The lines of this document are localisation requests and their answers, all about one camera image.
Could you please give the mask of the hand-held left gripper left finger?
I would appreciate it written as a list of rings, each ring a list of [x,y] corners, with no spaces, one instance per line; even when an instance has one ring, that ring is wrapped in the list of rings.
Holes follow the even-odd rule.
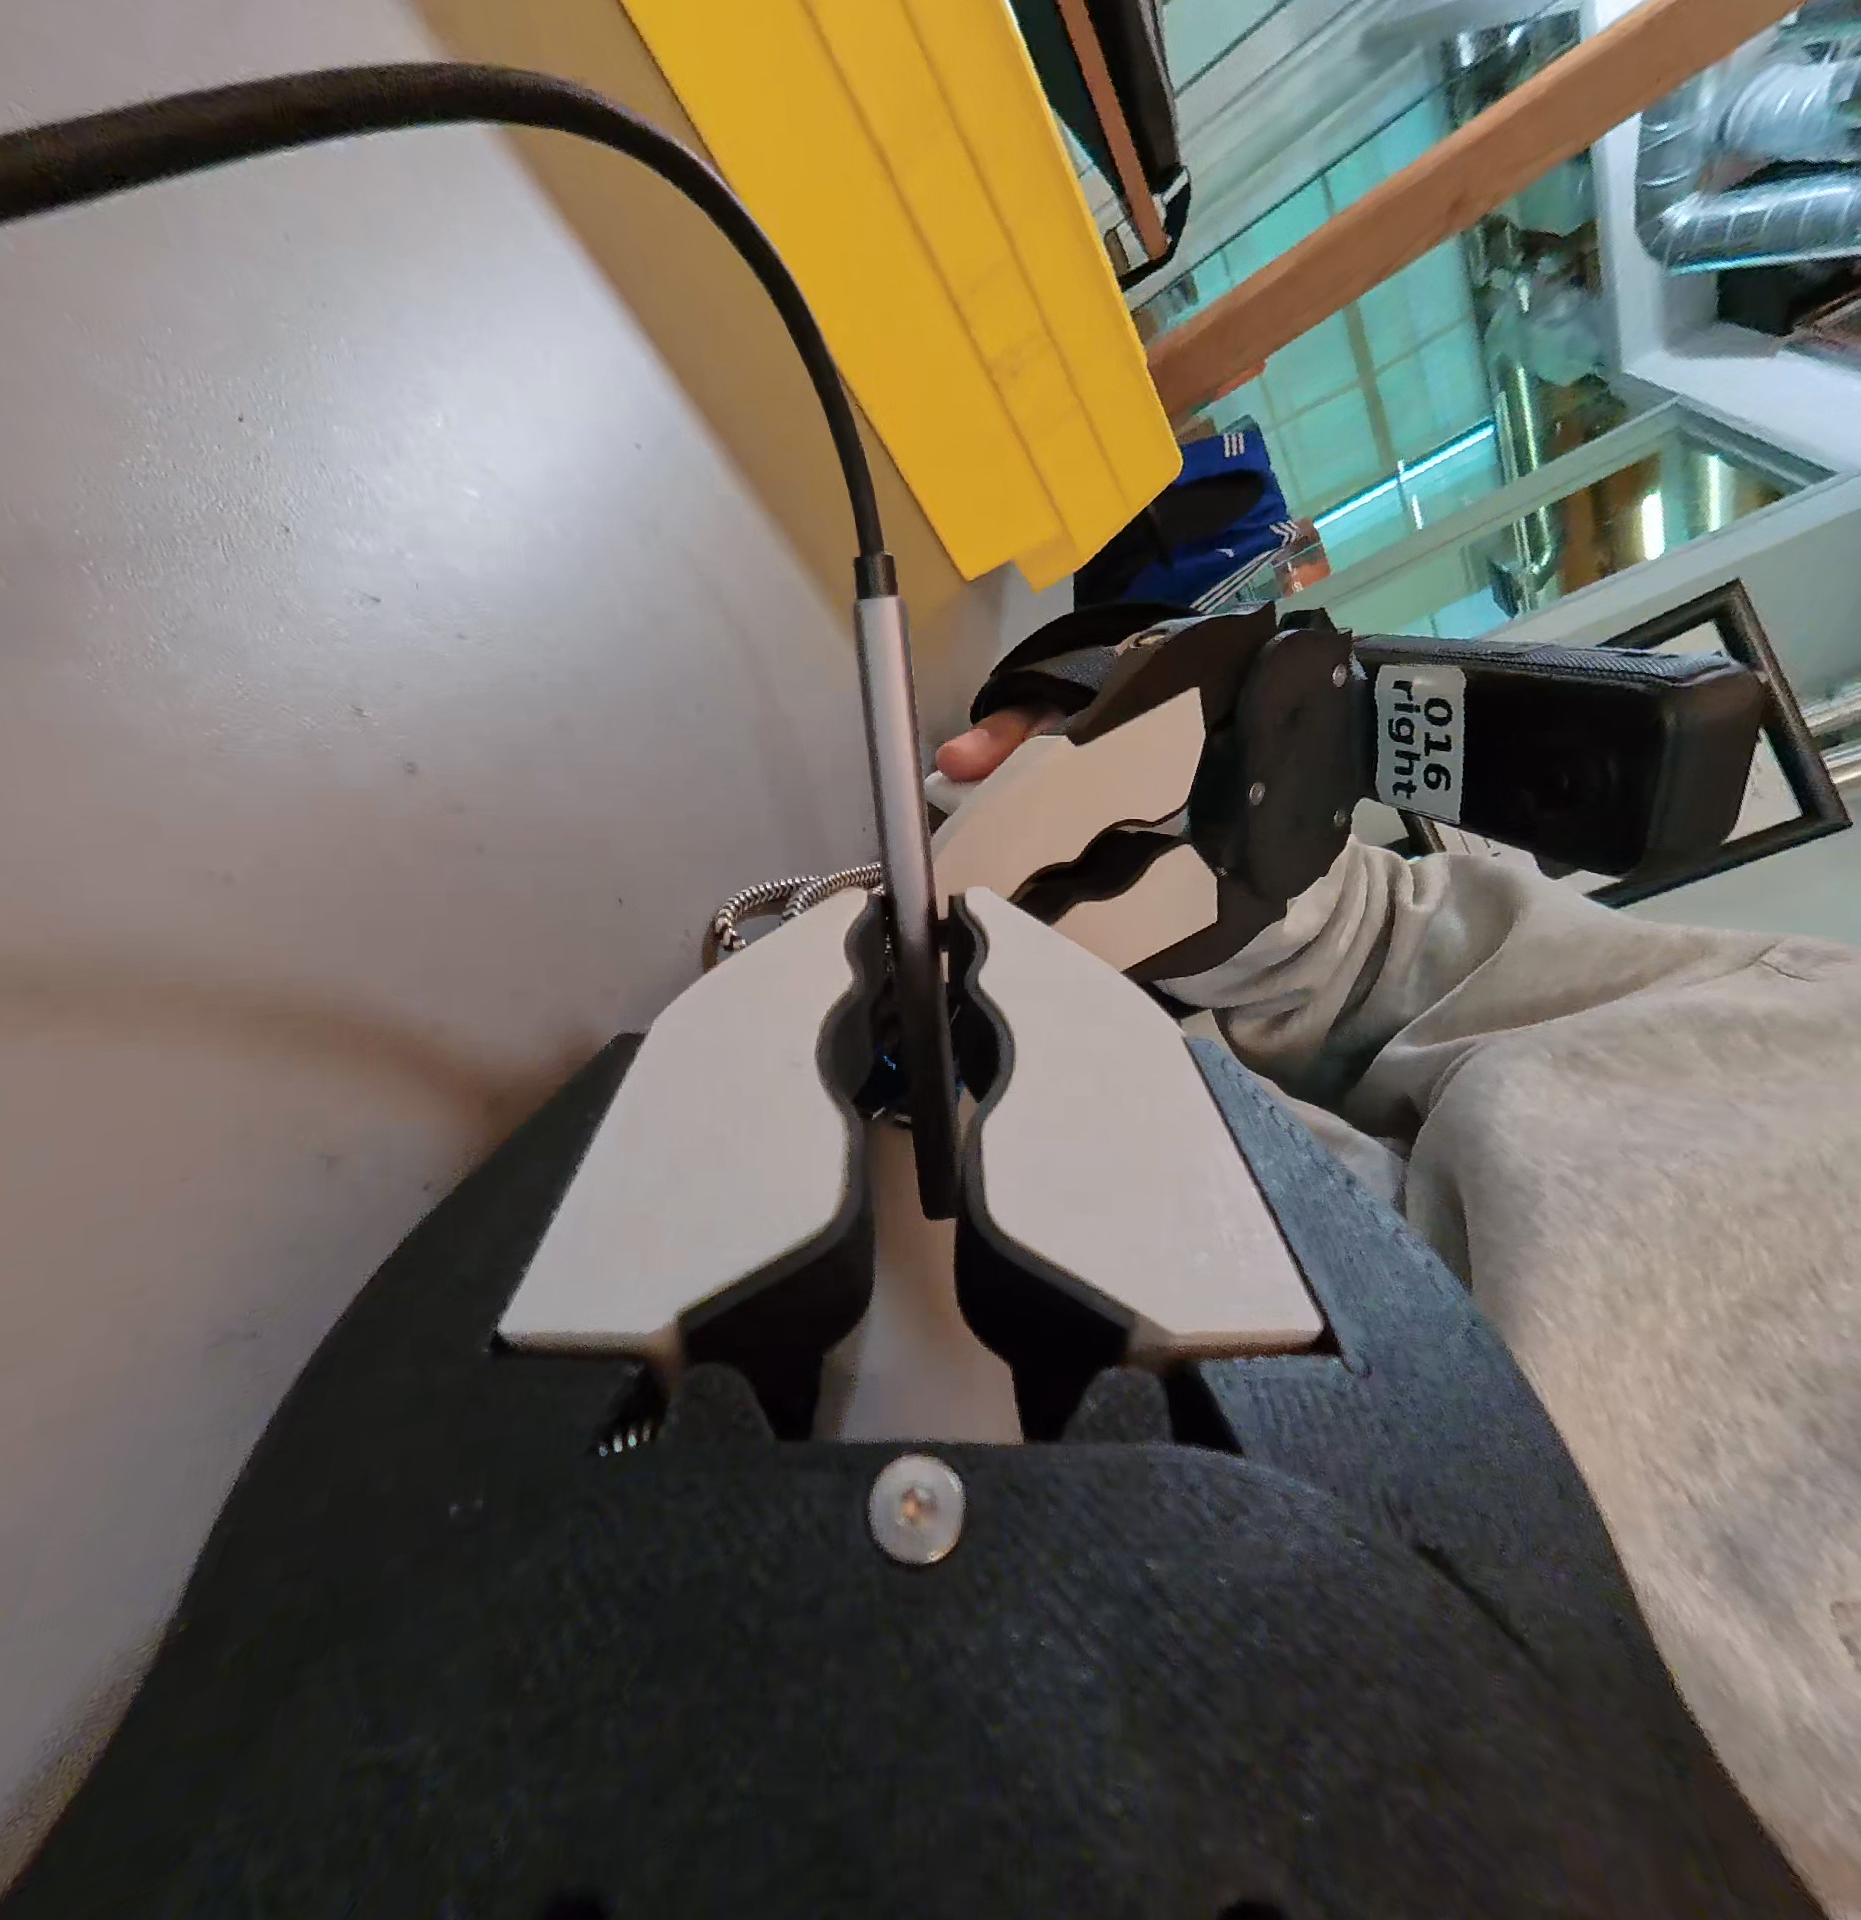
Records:
[[[843,893],[686,990],[639,1040],[523,1281],[503,1346],[721,1363],[815,1405],[869,1311],[866,1123],[883,906]]]

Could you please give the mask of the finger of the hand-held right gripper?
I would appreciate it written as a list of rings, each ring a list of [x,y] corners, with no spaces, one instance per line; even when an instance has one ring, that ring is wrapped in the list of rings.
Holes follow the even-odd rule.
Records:
[[[1095,740],[1043,732],[1015,745],[931,841],[935,901],[968,890],[1040,907],[1212,907],[1216,881],[1185,841],[1162,835],[1185,815],[1206,753],[1199,697],[1178,697]]]
[[[1216,876],[1182,836],[1119,825],[1019,887],[1019,910],[1106,968],[1134,973],[1216,925]]]

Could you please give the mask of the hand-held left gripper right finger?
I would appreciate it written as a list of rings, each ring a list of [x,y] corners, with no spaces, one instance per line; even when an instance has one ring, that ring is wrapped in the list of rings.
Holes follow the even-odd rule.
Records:
[[[1322,1315],[1182,1027],[987,887],[952,906],[976,1040],[967,1327],[1014,1374],[1306,1351]]]

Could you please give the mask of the grey usb hub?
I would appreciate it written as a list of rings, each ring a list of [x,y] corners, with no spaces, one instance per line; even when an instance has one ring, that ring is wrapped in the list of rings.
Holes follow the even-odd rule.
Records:
[[[956,1073],[942,973],[941,898],[924,824],[905,606],[861,595],[851,637],[889,927],[895,1053],[906,1073],[916,1187],[930,1219],[956,1215]]]

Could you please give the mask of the yellow storage bin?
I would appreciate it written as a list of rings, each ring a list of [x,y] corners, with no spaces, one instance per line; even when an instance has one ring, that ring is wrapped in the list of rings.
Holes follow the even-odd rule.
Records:
[[[999,3],[627,14],[964,581],[1051,588],[1182,452]]]

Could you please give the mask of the person's right forearm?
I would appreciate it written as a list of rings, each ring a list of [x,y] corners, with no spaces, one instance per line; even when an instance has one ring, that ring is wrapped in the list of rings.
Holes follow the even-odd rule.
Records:
[[[1207,1013],[1286,1096],[1340,1111],[1376,1058],[1493,944],[1498,907],[1464,856],[1362,843],[1212,969],[1162,985]]]

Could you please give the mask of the person's right hand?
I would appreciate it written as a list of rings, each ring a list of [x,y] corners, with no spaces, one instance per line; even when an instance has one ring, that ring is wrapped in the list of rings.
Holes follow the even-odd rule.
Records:
[[[935,773],[958,786],[987,781],[1027,741],[1054,732],[1059,720],[1049,708],[997,708],[937,748]]]

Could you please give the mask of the blue striped jacket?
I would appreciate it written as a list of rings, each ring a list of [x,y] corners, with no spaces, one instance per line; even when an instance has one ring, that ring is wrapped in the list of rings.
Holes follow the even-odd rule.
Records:
[[[1254,425],[1179,447],[1182,470],[1071,578],[1071,609],[1169,606],[1215,613],[1317,588],[1329,559],[1291,515]]]

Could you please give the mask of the black framed marker sign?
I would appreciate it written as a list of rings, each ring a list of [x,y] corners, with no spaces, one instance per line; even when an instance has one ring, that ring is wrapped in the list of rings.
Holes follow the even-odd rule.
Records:
[[[1849,827],[1747,593],[1589,646],[1374,637],[1397,853],[1482,853],[1636,907]]]

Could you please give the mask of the wooden beam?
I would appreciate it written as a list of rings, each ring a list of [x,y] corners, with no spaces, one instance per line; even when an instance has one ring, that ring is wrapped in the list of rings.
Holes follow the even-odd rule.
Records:
[[[1227,396],[1270,355],[1727,60],[1792,9],[1646,3],[1620,14],[1148,347],[1163,411],[1179,424]]]

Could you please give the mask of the silver ventilation duct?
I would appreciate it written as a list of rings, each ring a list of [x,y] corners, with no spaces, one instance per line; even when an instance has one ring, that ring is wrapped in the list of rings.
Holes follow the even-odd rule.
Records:
[[[1861,28],[1792,22],[1643,109],[1632,229],[1671,278],[1861,259]]]

